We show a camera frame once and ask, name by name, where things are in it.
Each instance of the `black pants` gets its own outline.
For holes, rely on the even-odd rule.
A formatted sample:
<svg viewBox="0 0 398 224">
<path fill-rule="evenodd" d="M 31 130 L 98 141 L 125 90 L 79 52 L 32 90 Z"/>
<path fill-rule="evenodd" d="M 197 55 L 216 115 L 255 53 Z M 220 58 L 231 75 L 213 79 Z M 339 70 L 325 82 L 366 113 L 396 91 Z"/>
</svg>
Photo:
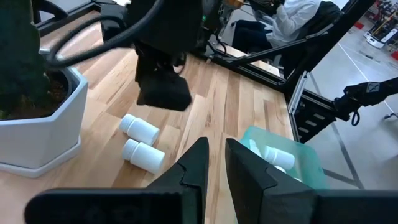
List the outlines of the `black pants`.
<svg viewBox="0 0 398 224">
<path fill-rule="evenodd" d="M 244 53 L 271 49 L 264 28 L 265 25 L 257 21 L 236 22 L 232 47 Z"/>
</svg>

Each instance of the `metal frame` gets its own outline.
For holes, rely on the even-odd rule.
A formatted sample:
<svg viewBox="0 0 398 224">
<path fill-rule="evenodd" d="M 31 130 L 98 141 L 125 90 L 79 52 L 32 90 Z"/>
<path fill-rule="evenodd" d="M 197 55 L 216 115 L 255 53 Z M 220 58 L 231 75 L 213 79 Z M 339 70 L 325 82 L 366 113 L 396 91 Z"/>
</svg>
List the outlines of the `metal frame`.
<svg viewBox="0 0 398 224">
<path fill-rule="evenodd" d="M 265 50 L 240 58 L 225 54 L 215 47 L 211 48 L 211 54 L 209 54 L 210 50 L 207 50 L 206 53 L 192 53 L 197 57 L 211 60 L 218 65 L 282 92 L 285 95 L 287 103 L 289 103 L 300 77 L 305 72 L 311 72 L 315 68 L 333 46 L 349 31 L 353 24 L 372 6 L 375 0 L 351 0 L 351 2 L 354 3 L 348 4 L 343 8 L 344 13 L 341 19 L 335 24 L 328 26 L 317 34 L 306 36 L 302 40 L 292 42 L 283 47 Z M 91 1 L 69 11 L 66 19 L 58 20 L 52 18 L 38 23 L 37 28 L 40 35 L 45 36 L 91 11 L 100 12 L 102 3 L 109 4 L 110 2 L 99 3 L 98 1 Z M 277 77 L 250 64 L 266 57 L 282 53 L 286 54 L 301 47 L 311 48 L 287 78 Z M 299 142 L 308 141 L 323 128 L 336 121 L 336 118 L 344 121 L 349 120 L 349 114 L 337 111 L 332 100 L 308 90 L 302 91 L 297 107 L 294 113 L 289 114 L 289 117 L 294 139 Z"/>
<path fill-rule="evenodd" d="M 305 89 L 305 84 L 308 80 L 307 72 L 304 72 L 303 75 L 300 76 L 298 83 L 294 89 L 292 98 L 290 99 L 289 105 L 287 106 L 287 112 L 290 114 L 294 114 L 299 108 L 299 103 L 301 96 L 303 95 L 303 91 Z"/>
</svg>

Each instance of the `soil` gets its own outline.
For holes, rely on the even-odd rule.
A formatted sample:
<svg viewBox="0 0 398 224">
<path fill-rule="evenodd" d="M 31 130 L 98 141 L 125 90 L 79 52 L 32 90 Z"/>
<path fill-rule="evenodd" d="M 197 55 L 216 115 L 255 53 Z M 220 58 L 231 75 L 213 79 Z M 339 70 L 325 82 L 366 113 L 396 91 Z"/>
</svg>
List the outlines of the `soil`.
<svg viewBox="0 0 398 224">
<path fill-rule="evenodd" d="M 7 120 L 13 119 L 32 119 L 32 118 L 44 118 L 51 116 L 63 103 L 67 96 L 65 87 L 58 80 L 53 78 L 53 73 L 47 73 L 50 79 L 50 103 L 46 106 L 40 107 L 33 105 L 27 98 L 21 99 L 19 106 L 9 114 Z"/>
</svg>

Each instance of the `translucent container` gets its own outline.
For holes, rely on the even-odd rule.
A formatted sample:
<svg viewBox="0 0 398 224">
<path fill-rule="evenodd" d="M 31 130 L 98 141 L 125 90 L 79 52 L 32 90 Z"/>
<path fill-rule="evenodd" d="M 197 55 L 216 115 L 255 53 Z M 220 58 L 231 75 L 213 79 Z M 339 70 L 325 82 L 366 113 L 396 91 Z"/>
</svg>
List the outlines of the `translucent container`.
<svg viewBox="0 0 398 224">
<path fill-rule="evenodd" d="M 329 188 L 318 155 L 311 147 L 255 126 L 250 126 L 246 130 L 240 143 L 249 149 L 250 139 L 255 140 L 262 156 L 264 156 L 266 146 L 293 154 L 295 164 L 293 169 L 286 171 L 286 174 L 302 180 L 304 184 L 314 189 Z"/>
</svg>

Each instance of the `person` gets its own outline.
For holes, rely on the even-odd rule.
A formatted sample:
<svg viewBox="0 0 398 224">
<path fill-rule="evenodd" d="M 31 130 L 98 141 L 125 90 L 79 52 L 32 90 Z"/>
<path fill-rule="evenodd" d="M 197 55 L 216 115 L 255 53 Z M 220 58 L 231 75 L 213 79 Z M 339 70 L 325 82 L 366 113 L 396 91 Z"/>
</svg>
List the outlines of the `person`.
<svg viewBox="0 0 398 224">
<path fill-rule="evenodd" d="M 242 52 L 268 50 L 295 41 L 300 28 L 316 13 L 321 0 L 266 0 L 274 15 L 271 30 L 258 21 L 240 20 L 236 23 L 232 46 Z"/>
</svg>

